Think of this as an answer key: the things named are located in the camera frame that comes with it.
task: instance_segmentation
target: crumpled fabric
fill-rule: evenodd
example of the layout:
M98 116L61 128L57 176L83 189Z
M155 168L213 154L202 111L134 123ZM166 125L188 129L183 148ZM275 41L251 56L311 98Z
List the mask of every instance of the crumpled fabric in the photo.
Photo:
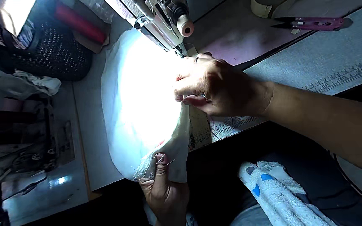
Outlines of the crumpled fabric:
M239 178L273 226L336 226L309 203L304 189L277 162L243 162Z
M154 178L157 153L168 178L187 182L189 107L174 100L179 58L131 29L106 51L101 100L111 159L129 180Z
M55 95L61 81L47 76L36 77L30 73L15 70L12 76L0 77L0 90L18 100L25 100L33 94Z

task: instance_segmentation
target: black basket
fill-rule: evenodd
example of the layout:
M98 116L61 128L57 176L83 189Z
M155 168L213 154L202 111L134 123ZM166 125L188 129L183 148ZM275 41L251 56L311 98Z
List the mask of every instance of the black basket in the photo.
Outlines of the black basket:
M83 79L91 67L92 51L74 39L71 29L48 17L41 23L38 20L33 23L33 41L25 50L12 50L12 66L35 76L67 81Z

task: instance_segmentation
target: red fabric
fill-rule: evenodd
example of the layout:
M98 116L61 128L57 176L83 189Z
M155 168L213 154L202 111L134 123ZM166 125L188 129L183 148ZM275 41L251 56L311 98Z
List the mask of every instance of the red fabric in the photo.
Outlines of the red fabric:
M79 32L83 36L96 41L100 44L104 43L106 36L104 33L89 21L79 16L73 9L57 1L55 18L68 25L70 28Z

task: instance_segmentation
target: fingernail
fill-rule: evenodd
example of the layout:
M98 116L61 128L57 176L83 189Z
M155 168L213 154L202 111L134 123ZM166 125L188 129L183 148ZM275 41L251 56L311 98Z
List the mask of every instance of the fingernail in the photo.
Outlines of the fingernail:
M164 155L163 154L157 154L156 159L157 159L157 162L163 162Z
M175 101L181 102L183 99L184 99L183 96L177 96L177 97L175 98Z

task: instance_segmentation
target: bright light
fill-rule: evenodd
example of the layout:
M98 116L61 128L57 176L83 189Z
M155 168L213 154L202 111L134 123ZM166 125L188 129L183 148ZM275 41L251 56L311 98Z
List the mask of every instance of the bright light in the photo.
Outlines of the bright light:
M67 183L69 182L70 180L72 179L71 176L65 176L65 177L60 177L58 179L54 179L54 180L50 180L49 181L49 185L50 185L50 189L55 187L55 186L58 186L58 185L62 185L64 183Z
M66 178L65 178L65 177L61 177L61 178L58 179L58 183L59 183L59 184L63 184L63 183L65 183L65 182L66 182Z

